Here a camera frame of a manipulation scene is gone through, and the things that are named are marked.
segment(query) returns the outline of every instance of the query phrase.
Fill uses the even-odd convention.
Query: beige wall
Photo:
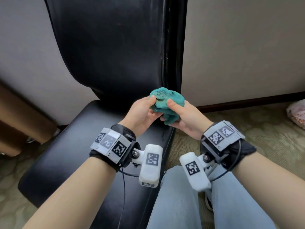
[[[305,0],[188,0],[182,94],[195,106],[305,91]]]
[[[0,0],[0,80],[59,125],[97,99],[63,62],[44,0]]]

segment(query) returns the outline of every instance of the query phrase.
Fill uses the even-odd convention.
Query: towel
[[[168,90],[167,88],[158,88],[153,90],[149,96],[151,97],[152,95],[154,95],[157,100],[150,108],[155,112],[164,113],[163,117],[166,125],[170,125],[179,119],[179,115],[167,106],[166,101],[172,99],[177,104],[184,107],[184,97],[180,93]]]

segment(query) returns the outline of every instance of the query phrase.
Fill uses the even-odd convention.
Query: light blue jeans
[[[219,165],[211,177],[224,171]],[[169,169],[162,181],[147,229],[202,229],[198,194],[183,168]],[[231,172],[212,182],[212,190],[206,194],[213,203],[215,229],[276,229]]]

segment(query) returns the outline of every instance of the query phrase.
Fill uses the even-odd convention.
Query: hand
[[[202,134],[213,124],[213,122],[186,100],[184,107],[176,104],[171,99],[167,101],[167,106],[180,116],[180,119],[170,124],[170,126],[182,130],[196,140],[200,140]]]
[[[144,133],[148,127],[160,116],[162,112],[154,112],[150,109],[156,102],[156,97],[149,96],[137,100],[131,106],[125,118],[119,123],[132,130],[136,137]]]

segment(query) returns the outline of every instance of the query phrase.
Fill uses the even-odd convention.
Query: pink plastic bag
[[[305,129],[305,99],[291,104],[286,112],[294,123]]]

